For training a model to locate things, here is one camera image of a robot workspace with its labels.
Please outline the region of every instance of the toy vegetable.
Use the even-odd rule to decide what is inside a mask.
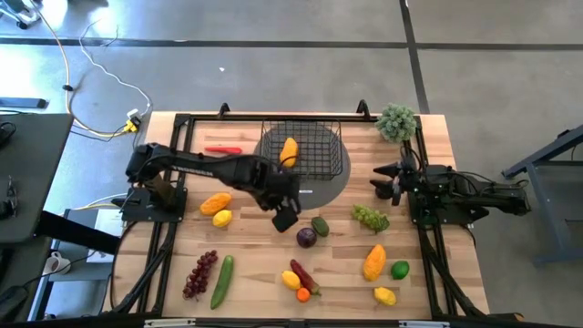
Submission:
[[[366,257],[366,261],[364,261],[364,278],[369,282],[374,282],[379,279],[385,262],[386,252],[384,251],[383,246],[377,244]]]
[[[232,196],[227,192],[216,193],[200,205],[200,213],[202,215],[215,215],[226,208],[231,199]]]
[[[384,287],[377,287],[374,289],[374,299],[380,304],[392,306],[397,304],[397,297],[394,292]]]

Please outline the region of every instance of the metal stand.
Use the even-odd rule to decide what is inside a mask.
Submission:
[[[91,229],[44,210],[40,214],[35,234],[72,242],[108,254],[115,254],[119,244],[119,237]]]
[[[542,208],[542,219],[551,233],[554,250],[537,256],[536,266],[556,261],[583,260],[583,248],[572,244],[569,221],[579,221],[583,193],[583,162],[552,160],[583,142],[583,125],[565,131],[557,139],[502,171],[507,178],[526,172]]]

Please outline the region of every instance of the green lime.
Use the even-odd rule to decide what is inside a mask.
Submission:
[[[393,279],[401,280],[407,276],[409,273],[409,262],[408,261],[396,261],[391,267],[391,275]]]

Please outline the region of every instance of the wooden tabletop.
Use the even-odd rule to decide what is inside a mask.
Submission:
[[[146,142],[168,145],[175,112],[153,113]],[[445,117],[421,116],[424,139],[431,164],[455,166]],[[208,146],[240,147],[252,153],[261,136],[260,122],[197,121],[192,151]],[[246,193],[231,190],[216,179],[188,175],[189,198],[184,221],[179,225],[164,316],[180,317],[254,317],[254,318],[318,318],[318,319],[426,319],[430,317],[424,270],[416,229],[409,221],[406,201],[398,207],[390,201],[378,200],[368,180],[375,177],[373,168],[400,158],[399,145],[382,139],[371,123],[342,123],[342,138],[351,161],[350,179],[344,191],[331,203],[316,210],[306,210],[300,221],[284,233],[271,224],[273,213],[262,212]],[[230,192],[233,201],[228,209],[233,220],[225,229],[215,228],[211,218],[200,215],[199,205],[219,191]],[[374,235],[351,217],[353,204],[363,204],[389,215],[388,230]],[[319,238],[310,249],[297,246],[296,232],[310,226],[310,219],[320,215],[330,225],[327,238]],[[119,303],[144,270],[151,223],[137,224],[124,240],[115,271],[115,299]],[[445,226],[444,239],[452,275],[478,309],[488,307],[476,257],[476,250],[467,231]],[[367,282],[362,275],[363,261],[377,243],[384,246],[387,263],[376,282]],[[185,278],[196,267],[196,260],[205,251],[217,250],[219,262],[209,279],[209,290],[200,302],[183,300]],[[235,270],[227,298],[222,306],[210,309],[210,297],[219,276],[225,255],[235,258]],[[290,269],[295,259],[312,275],[322,288],[321,297],[299,303],[294,292],[281,283],[281,272]],[[395,261],[407,260],[411,270],[401,281],[390,278],[389,268]],[[148,308],[155,299],[158,272],[150,289]],[[445,309],[443,284],[435,275],[440,304]],[[375,306],[373,287],[393,290],[397,304]]]

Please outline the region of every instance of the white cable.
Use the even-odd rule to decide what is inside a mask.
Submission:
[[[120,194],[115,194],[115,195],[111,195],[111,196],[106,196],[106,197],[104,197],[104,198],[100,198],[100,199],[98,199],[98,200],[93,200],[92,202],[88,203],[88,204],[87,204],[87,205],[85,205],[85,206],[81,206],[81,207],[79,207],[78,209],[82,209],[82,208],[85,208],[85,207],[87,207],[87,206],[95,205],[95,204],[97,204],[97,203],[99,203],[100,201],[103,201],[103,200],[109,200],[109,199],[112,199],[112,198],[115,198],[115,197],[122,197],[122,196],[127,196],[127,195],[128,195],[128,194],[127,194],[126,192],[124,192],[124,193],[120,193]],[[64,213],[64,212],[62,212],[62,213],[60,213],[60,214],[59,214],[59,216],[63,216],[63,215],[65,215],[65,213]]]
[[[120,193],[120,194],[116,194],[116,195],[107,196],[107,197],[104,197],[102,199],[94,200],[94,201],[88,203],[85,206],[91,206],[91,205],[97,204],[97,203],[99,203],[100,201],[103,201],[103,200],[109,200],[109,199],[112,199],[112,198],[115,198],[115,197],[121,197],[121,196],[127,196],[127,195],[128,195],[128,193],[127,192],[124,192],[124,193]]]
[[[146,110],[144,110],[144,112],[141,113],[141,116],[144,116],[146,114],[148,114],[150,108],[151,108],[151,101],[148,97],[148,95],[146,95],[146,93],[144,91],[142,91],[142,89],[140,89],[139,87],[136,87],[134,85],[131,85],[129,83],[123,82],[121,79],[119,79],[119,77],[115,74],[111,74],[107,71],[107,69],[105,67],[103,67],[103,65],[100,65],[98,63],[96,63],[93,58],[91,57],[91,55],[87,52],[87,49],[85,49],[85,46],[83,46],[83,38],[85,37],[85,35],[87,34],[87,31],[89,30],[89,28],[93,25],[95,25],[96,23],[98,23],[101,20],[101,18],[99,18],[97,21],[89,24],[87,27],[85,27],[85,31],[83,31],[83,34],[79,37],[79,45],[81,46],[81,51],[83,52],[83,54],[85,54],[85,56],[87,57],[87,59],[89,59],[89,61],[91,62],[91,64],[93,64],[93,66],[99,67],[101,68],[101,70],[103,71],[103,73],[109,75],[110,77],[115,78],[118,83],[122,86],[126,86],[126,87],[131,87],[133,89],[136,89],[140,94],[142,94],[142,96],[144,96],[144,98],[146,99]]]
[[[55,30],[46,21],[45,17],[40,12],[40,10],[38,9],[38,6],[36,6],[35,2],[34,1],[31,1],[30,3],[34,7],[36,13],[39,15],[39,17],[41,18],[41,20],[43,21],[43,23],[45,24],[45,26],[50,31],[51,35],[53,35],[53,38],[55,39],[56,44],[58,45],[58,48],[61,51],[61,55],[63,56],[63,61],[65,62],[66,85],[67,86],[70,86],[69,63],[68,63],[68,60],[66,59],[65,49],[63,48],[63,45],[61,44],[61,41],[59,40],[58,36],[56,36]],[[84,49],[83,44],[81,43],[80,38],[79,38],[79,43],[80,43],[81,47]],[[91,59],[91,57],[85,51],[83,51],[83,53],[89,58],[89,60],[91,61],[91,63],[93,65],[95,65],[95,62],[93,61],[93,59]],[[131,86],[131,85],[124,84],[124,83],[121,83],[121,84],[124,85],[124,86],[136,88],[146,98],[146,100],[148,101],[148,104],[147,104],[146,110],[144,111],[144,114],[148,113],[149,108],[150,108],[150,100],[149,100],[149,97],[141,89],[139,89],[138,87]],[[69,102],[70,102],[69,99],[70,99],[69,91],[68,90],[65,90],[65,110],[66,110],[66,112],[68,114],[70,114],[71,116],[73,116],[73,122],[76,123],[77,125],[79,125],[80,128],[82,128],[82,129],[84,129],[84,130],[86,130],[86,131],[88,131],[88,132],[90,132],[90,133],[92,133],[92,134],[94,134],[94,135],[96,135],[98,137],[103,137],[103,138],[118,137],[118,136],[122,136],[122,135],[124,135],[124,134],[127,133],[126,131],[121,131],[121,132],[118,132],[118,133],[104,133],[104,132],[95,131],[94,129],[86,126],[85,124],[83,124],[83,122],[81,122],[75,116],[75,114],[73,114],[73,111],[71,110],[71,107],[69,106]]]

